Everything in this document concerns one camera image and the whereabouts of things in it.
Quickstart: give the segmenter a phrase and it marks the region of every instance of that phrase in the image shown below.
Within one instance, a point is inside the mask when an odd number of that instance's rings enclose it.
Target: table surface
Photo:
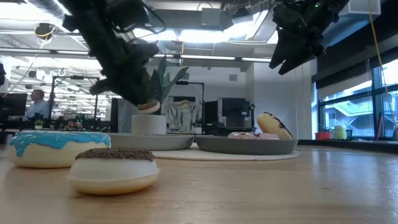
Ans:
[[[23,169],[2,157],[0,223],[398,223],[396,155],[298,150],[281,161],[157,159],[152,187],[116,197],[74,191],[68,169]]]

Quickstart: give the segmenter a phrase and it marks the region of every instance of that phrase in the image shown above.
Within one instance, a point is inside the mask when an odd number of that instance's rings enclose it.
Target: red container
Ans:
[[[326,140],[329,139],[329,132],[327,133],[315,133],[316,140]]]

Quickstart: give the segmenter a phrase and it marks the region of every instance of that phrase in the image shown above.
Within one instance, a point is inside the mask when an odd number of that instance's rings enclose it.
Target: chocolate sprinkles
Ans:
[[[146,149],[96,148],[79,153],[75,159],[134,159],[153,161],[155,156]]]

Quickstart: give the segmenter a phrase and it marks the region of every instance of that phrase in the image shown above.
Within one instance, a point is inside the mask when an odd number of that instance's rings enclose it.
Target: potted plant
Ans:
[[[201,132],[201,118],[197,119],[193,124],[193,132],[195,134],[202,134]]]
[[[37,121],[35,121],[35,129],[38,129],[38,130],[43,129],[43,124],[44,124],[44,121],[38,119]]]
[[[166,99],[172,86],[177,83],[186,73],[188,67],[182,68],[173,80],[170,81],[170,73],[166,72],[166,56],[162,58],[157,69],[152,75],[146,71],[143,75],[144,85],[146,86],[146,95],[156,100],[162,107],[162,102]],[[166,134],[166,117],[161,115],[161,109],[152,114],[138,114],[132,117],[131,133],[132,134]]]

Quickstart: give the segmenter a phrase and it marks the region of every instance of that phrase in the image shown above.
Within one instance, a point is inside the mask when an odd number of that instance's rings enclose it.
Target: glass window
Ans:
[[[325,127],[343,125],[353,136],[374,136],[373,101],[364,97],[325,106]]]
[[[387,99],[387,95],[383,94],[383,119],[384,119],[384,135],[385,137],[392,137],[394,133],[394,122],[391,116],[391,112],[396,119],[397,124],[397,111],[398,111],[398,91],[389,92],[391,101],[391,108]]]
[[[357,93],[363,93],[365,91],[371,91],[371,90],[372,90],[372,81],[370,80],[361,83],[359,85],[356,85],[354,87],[348,88],[346,90],[340,91],[338,93],[335,93],[333,95],[327,96],[326,98],[323,99],[323,101],[334,100],[345,96],[351,96]]]
[[[387,86],[398,84],[398,59],[383,65],[384,79],[386,80]]]

